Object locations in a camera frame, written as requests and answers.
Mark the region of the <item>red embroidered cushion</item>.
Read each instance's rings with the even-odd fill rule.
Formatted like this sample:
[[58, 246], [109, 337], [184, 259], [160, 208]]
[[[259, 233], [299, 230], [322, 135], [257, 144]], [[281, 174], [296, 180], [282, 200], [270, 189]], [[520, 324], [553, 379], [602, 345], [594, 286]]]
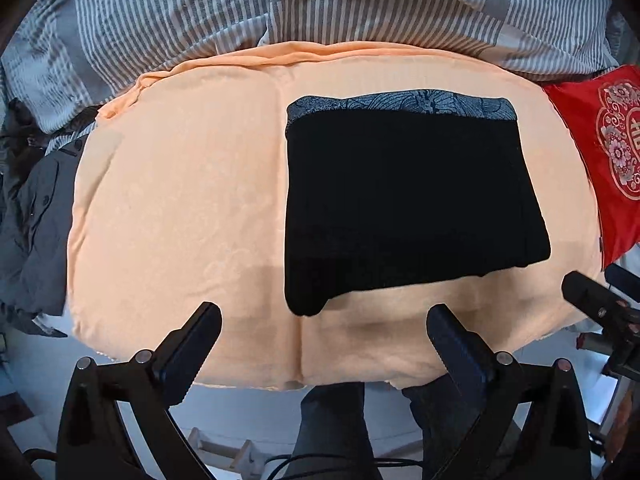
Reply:
[[546, 84], [596, 194], [602, 266], [639, 243], [639, 67], [581, 82]]

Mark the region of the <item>black pants patterned waistband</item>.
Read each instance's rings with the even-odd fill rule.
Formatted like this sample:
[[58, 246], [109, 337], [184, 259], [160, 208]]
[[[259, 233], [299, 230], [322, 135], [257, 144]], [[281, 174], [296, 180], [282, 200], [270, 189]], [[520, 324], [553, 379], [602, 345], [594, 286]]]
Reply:
[[512, 269], [551, 254], [513, 105], [416, 89], [288, 106], [284, 296], [298, 316], [348, 292]]

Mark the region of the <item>peach orange blanket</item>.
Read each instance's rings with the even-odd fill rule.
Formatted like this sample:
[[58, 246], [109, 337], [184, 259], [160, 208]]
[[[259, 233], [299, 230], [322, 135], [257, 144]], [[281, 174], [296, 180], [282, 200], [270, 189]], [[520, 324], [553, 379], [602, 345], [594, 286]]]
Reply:
[[[484, 278], [353, 292], [299, 318], [283, 292], [285, 110], [301, 96], [442, 89], [509, 100], [551, 255]], [[99, 111], [75, 179], [67, 244], [74, 334], [114, 359], [156, 346], [204, 301], [224, 328], [198, 381], [405, 388], [444, 368], [425, 315], [446, 304], [497, 350], [579, 320], [562, 278], [600, 278], [597, 201], [546, 94], [498, 66], [388, 42], [285, 42], [142, 75]]]

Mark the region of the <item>person's legs in jeans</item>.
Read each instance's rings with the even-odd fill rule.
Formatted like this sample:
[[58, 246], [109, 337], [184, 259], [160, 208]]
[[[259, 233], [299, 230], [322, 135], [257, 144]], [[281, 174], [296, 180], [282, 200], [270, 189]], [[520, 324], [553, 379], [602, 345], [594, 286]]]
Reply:
[[[422, 430], [422, 477], [436, 474], [460, 445], [478, 411], [449, 376], [401, 390]], [[287, 476], [303, 479], [379, 479], [366, 420], [364, 385], [345, 382], [311, 389], [300, 404], [299, 432]]]

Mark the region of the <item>grey striped duvet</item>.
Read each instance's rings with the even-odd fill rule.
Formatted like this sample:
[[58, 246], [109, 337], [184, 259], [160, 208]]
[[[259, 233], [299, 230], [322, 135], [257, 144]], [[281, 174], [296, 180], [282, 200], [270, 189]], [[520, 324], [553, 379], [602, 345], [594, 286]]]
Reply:
[[285, 41], [412, 44], [550, 81], [615, 67], [627, 29], [612, 0], [36, 0], [1, 99], [55, 132], [144, 73]]

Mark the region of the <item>dark grey jacket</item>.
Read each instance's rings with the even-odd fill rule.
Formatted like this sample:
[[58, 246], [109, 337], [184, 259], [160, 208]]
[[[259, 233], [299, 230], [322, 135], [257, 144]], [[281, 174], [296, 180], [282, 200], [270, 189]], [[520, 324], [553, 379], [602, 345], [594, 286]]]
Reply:
[[64, 338], [47, 326], [63, 314], [75, 177], [98, 109], [51, 134], [28, 107], [9, 102], [1, 126], [1, 318], [27, 335]]

